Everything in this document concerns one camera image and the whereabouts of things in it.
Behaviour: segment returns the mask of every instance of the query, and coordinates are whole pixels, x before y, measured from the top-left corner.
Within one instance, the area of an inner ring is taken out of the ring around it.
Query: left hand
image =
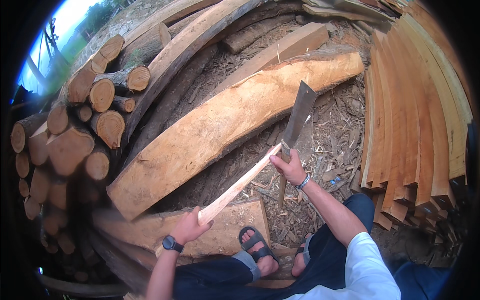
[[[189,241],[196,240],[212,227],[213,220],[203,226],[198,225],[199,211],[200,207],[197,206],[192,212],[183,214],[180,221],[178,221],[175,228],[170,233],[180,245],[185,246]]]

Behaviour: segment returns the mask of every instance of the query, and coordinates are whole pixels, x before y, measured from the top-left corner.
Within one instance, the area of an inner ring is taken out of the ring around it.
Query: saw handle
[[[290,147],[282,140],[282,159],[284,162],[290,162]],[[287,186],[287,179],[285,176],[280,176],[280,191],[278,192],[278,207],[283,207],[283,200],[285,198],[285,188]]]

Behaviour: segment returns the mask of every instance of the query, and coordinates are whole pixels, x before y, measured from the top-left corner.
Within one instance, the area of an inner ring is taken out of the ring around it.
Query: black watch
[[[185,248],[185,246],[178,244],[175,241],[175,238],[171,235],[167,235],[166,237],[163,238],[162,246],[164,249],[175,250],[175,251],[178,251],[179,253],[182,253],[183,248]]]

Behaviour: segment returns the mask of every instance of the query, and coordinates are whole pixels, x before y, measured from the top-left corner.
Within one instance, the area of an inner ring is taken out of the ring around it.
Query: saw
[[[303,125],[310,118],[310,111],[313,108],[316,98],[316,93],[301,80],[297,98],[295,99],[295,104],[293,105],[293,110],[282,138],[282,159],[287,163],[290,162],[290,149],[295,146]],[[286,186],[287,179],[281,176],[278,207],[283,206]]]

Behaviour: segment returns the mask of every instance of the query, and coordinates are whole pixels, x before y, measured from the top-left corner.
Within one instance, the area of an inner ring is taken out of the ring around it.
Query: bracelet
[[[310,180],[310,174],[307,173],[307,177],[305,177],[305,180],[300,184],[300,185],[295,185],[295,187],[298,189],[298,190],[301,190],[303,189],[303,187],[305,186],[305,184],[307,184],[307,182]]]

